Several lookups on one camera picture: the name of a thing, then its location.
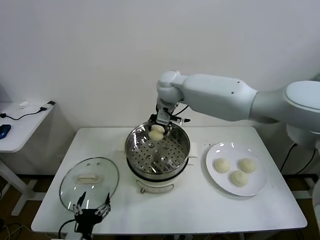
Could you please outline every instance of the glass pot lid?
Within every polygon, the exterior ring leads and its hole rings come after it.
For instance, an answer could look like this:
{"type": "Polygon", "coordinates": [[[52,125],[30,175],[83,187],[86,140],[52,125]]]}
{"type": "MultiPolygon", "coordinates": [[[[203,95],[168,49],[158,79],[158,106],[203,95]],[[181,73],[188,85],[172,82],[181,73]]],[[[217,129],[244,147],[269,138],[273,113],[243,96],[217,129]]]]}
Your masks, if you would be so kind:
{"type": "Polygon", "coordinates": [[[82,209],[95,209],[102,206],[108,193],[110,198],[119,182],[117,166],[104,157],[93,157],[76,164],[64,176],[59,195],[62,204],[70,211],[85,192],[82,209]]]}

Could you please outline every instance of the robotic hand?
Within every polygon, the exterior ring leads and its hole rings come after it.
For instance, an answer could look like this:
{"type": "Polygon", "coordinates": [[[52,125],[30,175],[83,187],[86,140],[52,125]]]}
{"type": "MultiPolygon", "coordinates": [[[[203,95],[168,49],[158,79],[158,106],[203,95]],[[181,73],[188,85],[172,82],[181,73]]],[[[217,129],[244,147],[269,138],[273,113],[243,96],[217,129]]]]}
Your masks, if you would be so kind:
{"type": "Polygon", "coordinates": [[[273,91],[257,91],[230,77],[165,72],[157,82],[156,124],[168,126],[179,103],[227,121],[285,122],[289,137],[319,147],[320,82],[298,81],[273,91]]]}
{"type": "Polygon", "coordinates": [[[94,209],[81,209],[85,197],[86,192],[79,198],[77,204],[73,205],[74,219],[77,224],[75,232],[82,234],[81,239],[91,240],[94,226],[101,223],[111,211],[110,193],[108,193],[105,203],[94,209]]]}

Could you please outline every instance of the computer mouse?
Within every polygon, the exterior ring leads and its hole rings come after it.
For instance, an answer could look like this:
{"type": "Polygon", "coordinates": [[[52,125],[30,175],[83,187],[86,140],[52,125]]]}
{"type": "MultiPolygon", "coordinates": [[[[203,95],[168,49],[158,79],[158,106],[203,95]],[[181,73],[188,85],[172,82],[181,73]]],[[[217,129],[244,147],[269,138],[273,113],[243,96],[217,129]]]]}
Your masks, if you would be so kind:
{"type": "Polygon", "coordinates": [[[0,126],[0,139],[4,139],[7,136],[10,129],[11,129],[10,124],[2,124],[0,126]]]}

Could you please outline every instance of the metal rim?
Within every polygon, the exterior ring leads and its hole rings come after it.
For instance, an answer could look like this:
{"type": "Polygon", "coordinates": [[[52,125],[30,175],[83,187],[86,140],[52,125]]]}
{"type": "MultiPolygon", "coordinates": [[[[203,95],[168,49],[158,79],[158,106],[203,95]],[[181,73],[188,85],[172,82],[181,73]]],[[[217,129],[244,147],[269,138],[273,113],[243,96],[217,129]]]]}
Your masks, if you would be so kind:
{"type": "Polygon", "coordinates": [[[59,187],[59,198],[60,198],[60,202],[62,203],[62,205],[63,205],[67,210],[69,210],[69,211],[71,211],[71,212],[74,212],[74,211],[73,211],[71,208],[68,209],[68,208],[65,206],[64,202],[62,201],[62,199],[61,199],[60,193],[61,193],[62,183],[64,182],[66,176],[70,173],[70,171],[71,171],[72,169],[74,169],[75,166],[83,163],[84,161],[90,160],[90,159],[104,159],[104,160],[108,160],[108,161],[110,161],[110,162],[115,166],[116,173],[118,174],[118,179],[117,179],[117,181],[116,181],[115,189],[114,189],[113,193],[110,195],[110,198],[115,194],[115,192],[116,192],[116,190],[117,190],[117,188],[118,188],[119,179],[120,179],[119,170],[118,170],[117,165],[116,165],[112,160],[110,160],[109,158],[106,158],[106,157],[103,157],[103,156],[95,156],[95,157],[89,157],[89,158],[87,158],[87,159],[85,159],[85,160],[82,160],[82,161],[78,162],[78,163],[75,164],[72,168],[70,168],[69,171],[64,175],[64,177],[63,177],[63,179],[62,179],[62,181],[61,181],[61,183],[60,183],[60,187],[59,187]]]}
{"type": "Polygon", "coordinates": [[[185,168],[187,167],[188,162],[189,162],[189,158],[187,157],[186,163],[185,163],[185,165],[181,168],[181,171],[180,171],[180,172],[178,172],[176,175],[170,176],[170,177],[168,177],[168,178],[163,178],[163,179],[151,179],[151,178],[147,178],[147,177],[145,177],[145,176],[139,175],[139,174],[132,168],[132,166],[130,165],[128,158],[126,159],[126,162],[128,163],[128,166],[129,166],[130,170],[131,170],[131,171],[134,173],[134,175],[136,175],[138,178],[141,178],[141,179],[143,179],[143,180],[145,180],[145,181],[149,181],[149,182],[153,182],[153,183],[160,183],[160,182],[165,182],[165,181],[174,179],[175,177],[177,177],[178,175],[180,175],[180,174],[185,170],[185,168]]]}

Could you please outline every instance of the white table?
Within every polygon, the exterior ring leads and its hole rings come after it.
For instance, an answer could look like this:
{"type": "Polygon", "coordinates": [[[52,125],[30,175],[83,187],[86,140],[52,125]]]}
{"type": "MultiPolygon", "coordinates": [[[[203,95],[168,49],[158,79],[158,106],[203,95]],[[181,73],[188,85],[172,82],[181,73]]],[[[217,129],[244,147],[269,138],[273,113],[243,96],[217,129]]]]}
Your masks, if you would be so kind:
{"type": "MultiPolygon", "coordinates": [[[[32,103],[28,108],[19,109],[19,103],[0,102],[0,112],[5,113],[13,118],[19,118],[24,114],[37,112],[44,104],[45,103],[32,103]]],[[[3,139],[0,139],[0,153],[15,153],[19,151],[51,110],[52,107],[46,111],[25,116],[20,120],[12,120],[8,117],[0,118],[0,125],[11,125],[11,130],[7,136],[3,139]]],[[[18,216],[20,214],[27,201],[41,201],[46,194],[45,192],[34,192],[33,188],[37,183],[36,180],[31,180],[28,184],[25,184],[2,161],[0,161],[0,175],[8,182],[8,184],[2,190],[2,197],[6,194],[10,185],[22,193],[19,201],[11,213],[13,216],[18,216]]]]}
{"type": "MultiPolygon", "coordinates": [[[[140,193],[121,151],[132,128],[80,129],[58,169],[32,222],[36,232],[56,233],[73,219],[60,202],[65,174],[91,157],[113,160],[119,184],[111,198],[111,212],[93,229],[98,235],[208,234],[304,228],[307,220],[276,164],[253,127],[185,127],[197,143],[198,158],[191,158],[177,188],[164,194],[140,193]],[[204,150],[210,144],[232,141],[250,146],[263,161],[268,180],[261,193],[240,197],[220,189],[204,169],[204,150]]],[[[73,232],[73,224],[63,232],[73,232]]]]}

